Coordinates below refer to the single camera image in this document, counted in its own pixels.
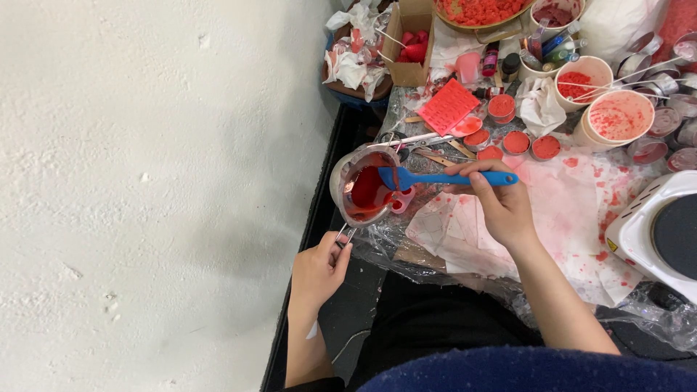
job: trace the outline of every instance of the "left hand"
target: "left hand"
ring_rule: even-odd
[[[288,305],[289,319],[312,318],[306,321],[313,322],[319,308],[344,282],[353,244],[339,248],[335,243],[337,234],[339,232],[325,233],[319,245],[296,255]],[[342,234],[339,240],[345,243],[348,237]]]

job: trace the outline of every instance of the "pot handle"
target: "pot handle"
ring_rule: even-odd
[[[523,20],[521,19],[521,15],[518,15],[516,17],[516,19],[518,19],[518,22],[520,22],[520,24],[521,24],[521,28],[519,30],[508,31],[507,33],[503,33],[499,36],[496,36],[496,37],[492,38],[491,40],[482,41],[479,37],[479,29],[475,29],[475,37],[477,37],[477,42],[479,42],[482,45],[486,45],[488,43],[504,40],[506,38],[511,38],[512,36],[515,36],[518,33],[522,33],[523,32]]]

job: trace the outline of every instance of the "person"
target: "person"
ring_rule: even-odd
[[[388,273],[370,336],[344,387],[333,377],[316,320],[344,281],[352,244],[341,249],[338,233],[328,232],[293,264],[285,391],[697,390],[691,373],[619,355],[540,243],[526,185],[492,188],[480,174],[489,170],[512,172],[500,160],[455,165],[445,173],[468,176],[471,186],[443,191],[479,197],[489,233],[516,263],[542,337],[486,294]]]

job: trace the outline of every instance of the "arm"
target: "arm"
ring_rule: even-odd
[[[504,245],[518,267],[523,290],[548,347],[619,354],[593,313],[544,249],[533,225],[524,183],[492,188],[478,172],[513,172],[500,160],[447,167],[445,173],[468,176],[472,186],[447,186],[444,192],[476,195],[491,236]]]
[[[334,375],[322,330],[317,324],[313,334],[313,326],[319,308],[343,283],[349,265],[353,245],[339,248],[335,243],[337,234],[327,232],[319,245],[298,253],[293,263],[288,304],[287,388]]]

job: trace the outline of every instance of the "right hand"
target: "right hand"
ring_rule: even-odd
[[[446,174],[453,176],[460,173],[462,177],[469,177],[472,185],[450,184],[443,188],[443,192],[479,197],[489,233],[493,239],[506,248],[536,241],[537,232],[533,224],[533,210],[530,207],[526,185],[522,181],[518,181],[513,185],[492,188],[484,176],[479,173],[486,171],[513,172],[499,159],[446,167]]]

